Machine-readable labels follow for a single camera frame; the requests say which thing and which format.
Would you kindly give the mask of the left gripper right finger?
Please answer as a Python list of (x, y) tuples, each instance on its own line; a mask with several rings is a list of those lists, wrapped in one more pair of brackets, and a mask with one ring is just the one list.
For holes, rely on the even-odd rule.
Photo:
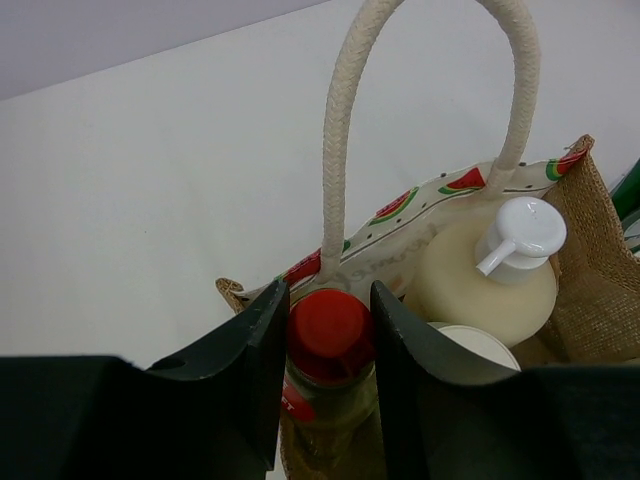
[(635, 479), (639, 370), (516, 371), (471, 352), (370, 290), (391, 479)]

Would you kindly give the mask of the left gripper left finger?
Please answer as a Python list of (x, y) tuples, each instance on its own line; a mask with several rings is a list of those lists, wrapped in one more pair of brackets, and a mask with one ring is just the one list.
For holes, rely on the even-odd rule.
[(289, 289), (141, 369), (115, 356), (1, 361), (5, 479), (262, 479), (273, 470)]

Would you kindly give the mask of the yellow dish soap bottle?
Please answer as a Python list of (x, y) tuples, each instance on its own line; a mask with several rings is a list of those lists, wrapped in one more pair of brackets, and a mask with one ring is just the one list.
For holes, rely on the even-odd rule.
[(335, 289), (299, 299), (287, 323), (281, 459), (290, 479), (384, 479), (374, 321)]

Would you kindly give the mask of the jute watermelon canvas bag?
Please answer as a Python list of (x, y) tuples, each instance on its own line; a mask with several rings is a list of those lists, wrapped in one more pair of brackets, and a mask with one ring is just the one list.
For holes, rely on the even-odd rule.
[(427, 224), (449, 224), (465, 214), (535, 192), (560, 210), (567, 243), (551, 257), (558, 286), (551, 317), (527, 352), (572, 364), (639, 361), (639, 260), (583, 136), (563, 157), (521, 164), (536, 107), (540, 50), (533, 20), (521, 1), (488, 1), (486, 10), (506, 34), (514, 60), (514, 92), (500, 154), (467, 170), (470, 184), (432, 180), (378, 211), (352, 237), (345, 235), (346, 158), (353, 105), (371, 49), (397, 9), (367, 1), (357, 13), (334, 67), (323, 129), (323, 240), (320, 249), (284, 272), (296, 294), (341, 285), (352, 292), (374, 279), (404, 293), (428, 245)]

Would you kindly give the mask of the green dish soap bottle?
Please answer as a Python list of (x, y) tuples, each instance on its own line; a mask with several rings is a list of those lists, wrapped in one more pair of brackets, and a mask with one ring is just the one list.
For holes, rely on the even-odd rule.
[(619, 180), (611, 191), (611, 200), (621, 222), (624, 242), (639, 256), (639, 178), (640, 161)]

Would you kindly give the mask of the pale green white-capped bottle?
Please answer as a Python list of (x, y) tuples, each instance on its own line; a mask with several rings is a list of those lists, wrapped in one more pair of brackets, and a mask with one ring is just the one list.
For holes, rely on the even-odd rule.
[(429, 322), (429, 325), (458, 345), (493, 363), (515, 371), (521, 370), (511, 351), (498, 339), (483, 330), (444, 322)]

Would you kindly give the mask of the cream pump lotion bottle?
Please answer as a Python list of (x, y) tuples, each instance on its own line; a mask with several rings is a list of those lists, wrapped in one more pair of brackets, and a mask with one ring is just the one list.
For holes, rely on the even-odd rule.
[(537, 333), (553, 312), (558, 282), (550, 259), (564, 245), (559, 211), (535, 197), (470, 215), (424, 248), (404, 297), (431, 322), (482, 330), (507, 347)]

